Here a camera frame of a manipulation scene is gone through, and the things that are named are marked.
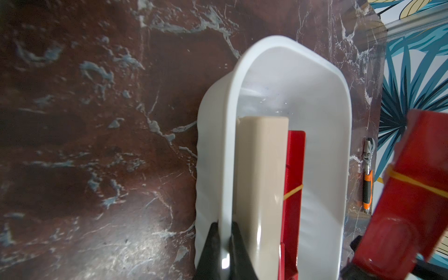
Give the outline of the orange handled adjustable wrench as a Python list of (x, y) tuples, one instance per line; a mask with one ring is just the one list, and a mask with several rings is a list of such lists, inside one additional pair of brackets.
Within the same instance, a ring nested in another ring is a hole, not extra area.
[(376, 144), (373, 138), (366, 138), (364, 142), (364, 183), (363, 183), (363, 209), (369, 213), (373, 199), (373, 172), (372, 159)]

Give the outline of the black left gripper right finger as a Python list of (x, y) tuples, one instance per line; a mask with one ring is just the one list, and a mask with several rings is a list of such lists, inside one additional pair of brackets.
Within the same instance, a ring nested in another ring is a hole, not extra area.
[(240, 233), (239, 226), (236, 222), (232, 222), (230, 257), (230, 280), (258, 280)]

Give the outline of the beige wooden block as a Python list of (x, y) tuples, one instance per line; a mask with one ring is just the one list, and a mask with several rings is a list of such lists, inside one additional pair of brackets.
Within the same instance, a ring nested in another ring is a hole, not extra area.
[(260, 280), (276, 280), (289, 120), (243, 117), (236, 127), (233, 219)]

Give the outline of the right aluminium frame post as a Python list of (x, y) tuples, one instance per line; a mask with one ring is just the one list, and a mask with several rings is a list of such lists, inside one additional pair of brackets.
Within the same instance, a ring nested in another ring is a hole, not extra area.
[(421, 32), (448, 22), (448, 3), (429, 8), (423, 12), (399, 19), (385, 25), (387, 41), (398, 39), (409, 33)]

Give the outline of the red clip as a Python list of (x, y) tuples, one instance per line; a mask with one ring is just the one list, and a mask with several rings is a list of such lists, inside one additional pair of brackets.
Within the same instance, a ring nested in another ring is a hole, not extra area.
[(428, 260), (448, 226), (448, 116), (411, 110), (407, 120), (363, 236), (413, 235)]
[(280, 242), (279, 280), (297, 280), (306, 133), (289, 131)]

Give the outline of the white rectangular tray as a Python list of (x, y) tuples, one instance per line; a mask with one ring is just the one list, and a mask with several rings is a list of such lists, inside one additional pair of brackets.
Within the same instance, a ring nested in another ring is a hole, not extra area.
[(219, 272), (230, 279), (237, 121), (286, 117), (304, 131), (297, 280), (336, 280), (340, 273), (352, 110), (341, 71), (283, 36), (250, 47), (204, 95), (197, 117), (196, 268), (218, 223)]

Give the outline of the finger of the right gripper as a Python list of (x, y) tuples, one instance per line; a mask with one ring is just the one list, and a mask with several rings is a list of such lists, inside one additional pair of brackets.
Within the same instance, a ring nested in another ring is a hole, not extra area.
[(351, 246), (353, 260), (341, 270), (344, 280), (446, 280), (448, 266), (420, 257), (413, 235), (365, 235)]

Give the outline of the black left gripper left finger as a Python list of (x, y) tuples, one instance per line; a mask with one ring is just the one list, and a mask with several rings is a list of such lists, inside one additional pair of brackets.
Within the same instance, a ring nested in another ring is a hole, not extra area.
[(218, 223), (214, 222), (210, 226), (193, 280), (220, 280), (220, 249)]

